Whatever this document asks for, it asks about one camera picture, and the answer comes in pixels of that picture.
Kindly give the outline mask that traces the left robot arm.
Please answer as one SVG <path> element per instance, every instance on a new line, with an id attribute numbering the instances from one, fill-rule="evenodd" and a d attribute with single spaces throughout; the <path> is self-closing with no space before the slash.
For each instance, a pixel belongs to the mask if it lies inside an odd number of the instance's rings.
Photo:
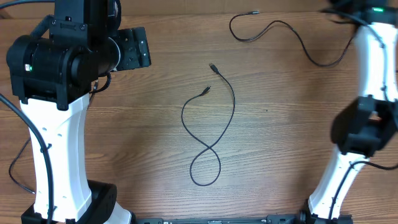
<path id="1" fill-rule="evenodd" d="M 55 0 L 54 13 L 6 54 L 14 96 L 10 107 L 28 126 L 35 202 L 22 223 L 135 223 L 114 184 L 89 180 L 85 119 L 93 84 L 112 72 L 151 64 L 143 27 L 122 29 L 119 0 Z"/>

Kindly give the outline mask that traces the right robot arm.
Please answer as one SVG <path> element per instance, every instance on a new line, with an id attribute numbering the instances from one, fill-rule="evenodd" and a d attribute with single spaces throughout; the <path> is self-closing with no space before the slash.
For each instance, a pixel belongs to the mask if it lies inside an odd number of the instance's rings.
<path id="1" fill-rule="evenodd" d="M 397 8 L 387 1 L 331 1 L 326 14 L 354 24 L 358 95 L 331 127 L 331 159 L 296 223 L 352 223 L 340 210 L 351 185 L 370 158 L 397 132 Z"/>

